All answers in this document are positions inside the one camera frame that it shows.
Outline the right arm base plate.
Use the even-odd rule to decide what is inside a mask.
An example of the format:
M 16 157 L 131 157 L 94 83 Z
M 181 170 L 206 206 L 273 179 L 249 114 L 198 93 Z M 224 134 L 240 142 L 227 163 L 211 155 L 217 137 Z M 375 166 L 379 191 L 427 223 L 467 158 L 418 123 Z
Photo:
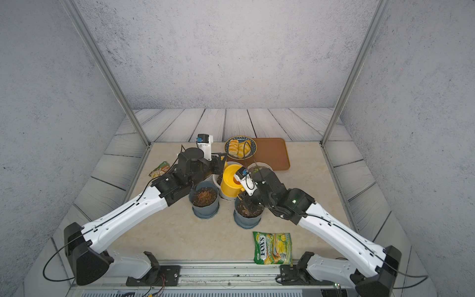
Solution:
M 281 265 L 280 274 L 275 277 L 278 284 L 284 286 L 330 286 L 333 282 L 320 281 L 311 277 L 305 270 L 297 268 L 297 266 Z

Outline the blue pot red succulent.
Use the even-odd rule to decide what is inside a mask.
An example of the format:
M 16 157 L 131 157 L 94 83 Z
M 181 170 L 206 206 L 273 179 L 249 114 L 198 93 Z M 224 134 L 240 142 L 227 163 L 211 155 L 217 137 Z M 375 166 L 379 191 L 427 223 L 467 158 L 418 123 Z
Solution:
M 192 188 L 189 200 L 195 216 L 200 219 L 211 219 L 215 216 L 220 207 L 218 194 L 217 187 L 209 181 L 203 181 Z

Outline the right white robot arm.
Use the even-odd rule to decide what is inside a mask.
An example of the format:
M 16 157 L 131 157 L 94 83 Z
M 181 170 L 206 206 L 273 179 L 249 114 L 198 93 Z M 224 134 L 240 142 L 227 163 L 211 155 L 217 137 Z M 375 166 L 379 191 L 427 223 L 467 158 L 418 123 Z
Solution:
M 234 175 L 243 189 L 238 198 L 248 210 L 267 208 L 317 235 L 343 255 L 330 259 L 305 252 L 295 266 L 282 265 L 276 282 L 281 285 L 313 285 L 332 282 L 335 287 L 355 290 L 361 297 L 389 297 L 402 272 L 402 254 L 394 246 L 382 247 L 359 235 L 330 215 L 308 193 L 288 189 L 268 168 L 250 174 L 240 168 Z

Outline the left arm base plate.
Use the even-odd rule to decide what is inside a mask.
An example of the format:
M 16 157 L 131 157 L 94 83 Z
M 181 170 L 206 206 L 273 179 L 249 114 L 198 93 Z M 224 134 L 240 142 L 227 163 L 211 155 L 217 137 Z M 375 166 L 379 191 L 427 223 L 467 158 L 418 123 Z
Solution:
M 181 266 L 153 266 L 142 278 L 128 277 L 126 287 L 176 287 Z

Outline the white pot bright green succulent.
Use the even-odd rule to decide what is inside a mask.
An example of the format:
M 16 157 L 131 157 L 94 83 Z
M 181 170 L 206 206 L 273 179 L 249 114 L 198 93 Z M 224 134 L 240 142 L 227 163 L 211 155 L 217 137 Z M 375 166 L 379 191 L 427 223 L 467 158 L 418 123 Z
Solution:
M 270 165 L 263 162 L 252 163 L 247 167 L 247 170 L 250 173 L 250 175 L 254 175 L 255 173 L 263 170 L 264 168 L 268 168 L 272 170 L 272 167 Z

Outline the blue pot pink succulent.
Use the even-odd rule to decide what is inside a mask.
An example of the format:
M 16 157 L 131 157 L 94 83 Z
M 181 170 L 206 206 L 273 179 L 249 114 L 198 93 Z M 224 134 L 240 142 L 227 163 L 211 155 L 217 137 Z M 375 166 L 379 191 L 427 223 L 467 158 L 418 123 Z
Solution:
M 243 229 L 252 229 L 256 227 L 262 219 L 264 207 L 258 206 L 255 210 L 245 208 L 243 201 L 239 198 L 235 200 L 235 210 L 233 217 L 238 226 Z

